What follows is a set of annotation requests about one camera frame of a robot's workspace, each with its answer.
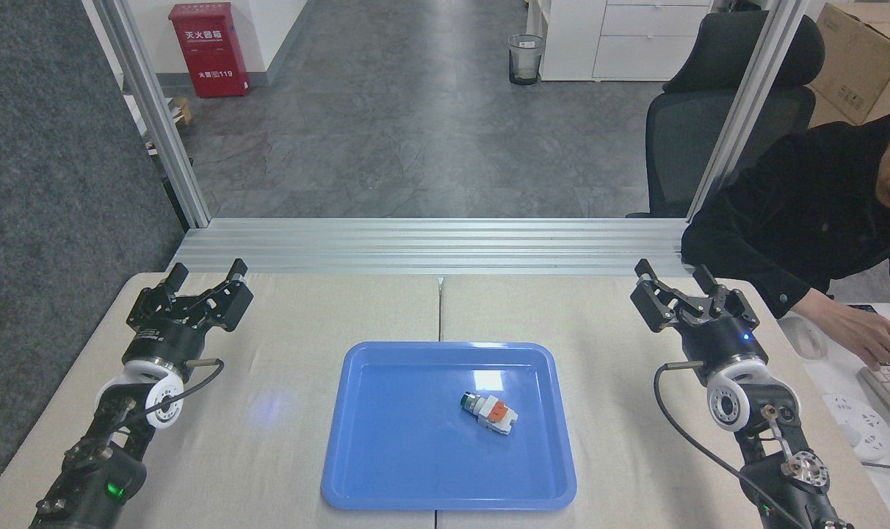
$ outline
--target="cardboard box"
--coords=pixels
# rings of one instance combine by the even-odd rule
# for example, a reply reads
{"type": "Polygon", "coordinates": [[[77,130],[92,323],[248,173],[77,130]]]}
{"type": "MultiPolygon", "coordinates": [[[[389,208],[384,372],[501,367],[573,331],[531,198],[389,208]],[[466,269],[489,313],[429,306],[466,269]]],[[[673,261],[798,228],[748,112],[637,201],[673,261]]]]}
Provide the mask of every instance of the cardboard box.
{"type": "Polygon", "coordinates": [[[817,127],[824,123],[833,123],[834,121],[849,121],[847,116],[835,107],[827,98],[818,93],[817,90],[811,88],[814,97],[817,98],[817,104],[814,105],[814,114],[811,116],[811,122],[807,124],[808,128],[817,127]]]}
{"type": "Polygon", "coordinates": [[[170,99],[172,104],[172,119],[177,126],[190,125],[193,116],[190,114],[190,105],[187,104],[186,97],[174,97],[170,99]]]}
{"type": "Polygon", "coordinates": [[[849,123],[889,114],[890,4],[826,4],[817,27],[825,59],[811,87],[849,123]]]}

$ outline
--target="red cabinet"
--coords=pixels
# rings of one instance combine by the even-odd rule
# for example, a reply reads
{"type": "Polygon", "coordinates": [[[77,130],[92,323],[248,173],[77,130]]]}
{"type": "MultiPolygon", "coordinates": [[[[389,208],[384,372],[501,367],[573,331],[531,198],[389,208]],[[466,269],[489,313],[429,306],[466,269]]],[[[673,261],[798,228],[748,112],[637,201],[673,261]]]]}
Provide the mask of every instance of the red cabinet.
{"type": "Polygon", "coordinates": [[[167,15],[197,97],[246,95],[250,77],[229,2],[177,4],[167,15]]]}

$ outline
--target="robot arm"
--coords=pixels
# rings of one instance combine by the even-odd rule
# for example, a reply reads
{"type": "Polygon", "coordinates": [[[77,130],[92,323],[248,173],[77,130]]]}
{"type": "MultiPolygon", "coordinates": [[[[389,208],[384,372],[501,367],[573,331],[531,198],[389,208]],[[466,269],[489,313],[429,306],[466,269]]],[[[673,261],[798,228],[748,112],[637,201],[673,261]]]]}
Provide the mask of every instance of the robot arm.
{"type": "Polygon", "coordinates": [[[646,260],[635,273],[639,281],[631,301],[651,331],[673,327],[680,333],[684,355],[706,386],[713,420],[736,437],[745,462],[741,475],[786,511],[767,505],[753,486],[742,483],[763,526],[797,522],[802,529],[852,529],[828,499],[830,473],[805,439],[797,395],[768,372],[767,354],[751,333],[758,319],[744,295],[717,284],[704,267],[693,273],[703,298],[663,284],[646,260]],[[772,454],[760,438],[767,433],[780,448],[772,454]]]}
{"type": "Polygon", "coordinates": [[[247,268],[237,259],[226,280],[191,297],[177,297],[187,278],[178,262],[164,281],[139,293],[129,318],[136,331],[122,374],[96,396],[86,434],[65,452],[62,471],[37,502],[32,528],[104,529],[115,525],[120,510],[141,488],[145,450],[156,429],[167,428],[180,414],[184,396],[219,374],[222,361],[201,361],[210,328],[233,331],[253,293],[243,282],[247,268]],[[219,365],[213,375],[184,391],[194,368],[219,365]]]}

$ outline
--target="white cabinet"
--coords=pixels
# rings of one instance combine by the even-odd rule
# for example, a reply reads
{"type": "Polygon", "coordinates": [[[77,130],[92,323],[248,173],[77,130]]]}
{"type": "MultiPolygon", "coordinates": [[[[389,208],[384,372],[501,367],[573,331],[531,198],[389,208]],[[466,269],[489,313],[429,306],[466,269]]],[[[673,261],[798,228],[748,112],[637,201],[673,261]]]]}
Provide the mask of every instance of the white cabinet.
{"type": "Polygon", "coordinates": [[[546,39],[543,81],[666,81],[683,66],[712,0],[529,0],[546,39]]]}

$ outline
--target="plastic tray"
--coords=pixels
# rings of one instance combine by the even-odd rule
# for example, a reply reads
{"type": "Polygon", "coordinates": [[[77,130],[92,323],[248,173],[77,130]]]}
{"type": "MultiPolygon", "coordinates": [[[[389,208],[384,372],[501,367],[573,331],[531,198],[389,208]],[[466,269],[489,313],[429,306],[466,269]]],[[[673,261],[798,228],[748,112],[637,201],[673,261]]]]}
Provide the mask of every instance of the plastic tray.
{"type": "Polygon", "coordinates": [[[564,508],[576,471],[552,355],[536,344],[355,345],[321,492],[344,509],[564,508]],[[519,413],[510,435],[461,408],[467,391],[519,413]]]}

